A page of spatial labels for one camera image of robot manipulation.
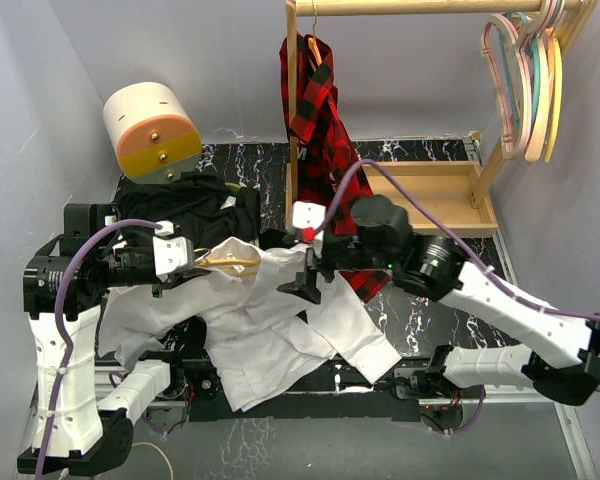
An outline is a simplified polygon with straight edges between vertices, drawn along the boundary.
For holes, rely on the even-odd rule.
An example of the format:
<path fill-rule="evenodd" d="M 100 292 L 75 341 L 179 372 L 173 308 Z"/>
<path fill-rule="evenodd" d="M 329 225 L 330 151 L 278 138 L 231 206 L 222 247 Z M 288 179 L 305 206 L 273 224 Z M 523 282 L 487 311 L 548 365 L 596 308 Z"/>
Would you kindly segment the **thin natural wooden hanger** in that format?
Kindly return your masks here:
<path fill-rule="evenodd" d="M 211 249 L 195 249 L 194 266 L 207 270 L 215 269 L 237 278 L 256 275 L 257 269 L 260 266 L 259 260 L 239 259 L 233 254 L 222 258 L 215 258 L 211 256 L 211 253 Z"/>

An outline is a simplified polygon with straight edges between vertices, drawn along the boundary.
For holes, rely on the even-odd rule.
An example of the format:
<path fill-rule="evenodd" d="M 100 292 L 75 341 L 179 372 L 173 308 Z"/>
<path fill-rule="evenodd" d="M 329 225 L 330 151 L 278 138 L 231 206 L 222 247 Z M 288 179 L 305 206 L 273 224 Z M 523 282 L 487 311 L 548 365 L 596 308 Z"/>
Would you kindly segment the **white button-up shirt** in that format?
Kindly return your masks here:
<path fill-rule="evenodd" d="M 369 383 L 400 360 L 341 274 L 332 282 L 318 280 L 319 304 L 278 291 L 303 269 L 303 247 L 262 250 L 230 238 L 210 256 L 259 264 L 214 269 L 159 298 L 148 285 L 112 289 L 99 329 L 99 354 L 111 353 L 130 365 L 175 325 L 197 316 L 206 324 L 204 348 L 234 411 L 283 393 L 335 355 Z"/>

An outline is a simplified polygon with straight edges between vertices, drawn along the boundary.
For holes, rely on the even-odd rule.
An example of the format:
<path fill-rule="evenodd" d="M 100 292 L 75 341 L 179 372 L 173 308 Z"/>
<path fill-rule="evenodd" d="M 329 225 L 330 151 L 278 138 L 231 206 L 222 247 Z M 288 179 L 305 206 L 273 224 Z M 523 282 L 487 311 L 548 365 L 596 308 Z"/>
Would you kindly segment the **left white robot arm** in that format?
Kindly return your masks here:
<path fill-rule="evenodd" d="M 176 223 L 122 219 L 112 204 L 68 204 L 63 218 L 63 232 L 34 254 L 23 274 L 38 406 L 17 471 L 36 479 L 61 471 L 95 477 L 121 466 L 135 424 L 156 398 L 194 397 L 175 353 L 146 351 L 98 399 L 96 336 L 111 288 L 146 285 L 159 296 L 205 275 L 207 249 L 195 248 Z"/>

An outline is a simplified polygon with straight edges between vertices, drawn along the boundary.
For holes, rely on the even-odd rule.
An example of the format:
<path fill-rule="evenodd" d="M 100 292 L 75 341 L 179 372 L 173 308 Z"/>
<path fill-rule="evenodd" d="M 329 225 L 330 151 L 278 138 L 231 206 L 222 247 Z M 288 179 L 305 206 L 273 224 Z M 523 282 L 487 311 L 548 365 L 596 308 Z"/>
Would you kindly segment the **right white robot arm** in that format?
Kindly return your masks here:
<path fill-rule="evenodd" d="M 409 294 L 462 310 L 517 339 L 503 348 L 437 347 L 421 375 L 433 394 L 510 385 L 581 406 L 599 388 L 599 320 L 556 314 L 470 261 L 452 239 L 414 232 L 407 211 L 383 195 L 354 204 L 351 234 L 321 230 L 325 218 L 322 205 L 294 203 L 289 232 L 307 250 L 303 269 L 280 292 L 320 304 L 320 280 L 332 282 L 341 271 L 378 271 Z"/>

